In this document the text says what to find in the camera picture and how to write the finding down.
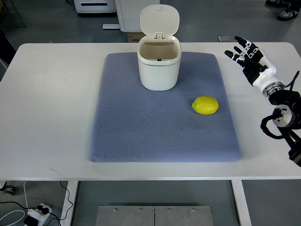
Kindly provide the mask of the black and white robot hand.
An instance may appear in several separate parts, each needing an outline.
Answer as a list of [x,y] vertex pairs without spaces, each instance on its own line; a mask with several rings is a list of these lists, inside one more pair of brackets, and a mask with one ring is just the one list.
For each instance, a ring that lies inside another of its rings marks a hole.
[[266,97],[285,88],[284,83],[276,76],[274,64],[262,49],[239,36],[234,39],[243,49],[235,46],[235,53],[229,50],[224,53],[243,68],[243,74],[253,87],[257,87]]

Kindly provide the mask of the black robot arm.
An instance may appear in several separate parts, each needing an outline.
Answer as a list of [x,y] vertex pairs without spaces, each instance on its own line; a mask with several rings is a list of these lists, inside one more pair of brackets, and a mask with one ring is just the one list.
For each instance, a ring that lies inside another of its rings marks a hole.
[[[272,115],[262,119],[260,128],[273,139],[284,139],[290,146],[289,159],[298,166],[301,165],[301,138],[294,132],[301,128],[301,95],[293,91],[293,85],[299,75],[295,74],[293,80],[285,86],[289,89],[276,89],[269,95],[269,101],[275,105]],[[275,135],[267,127],[268,121],[272,121],[280,132]]]

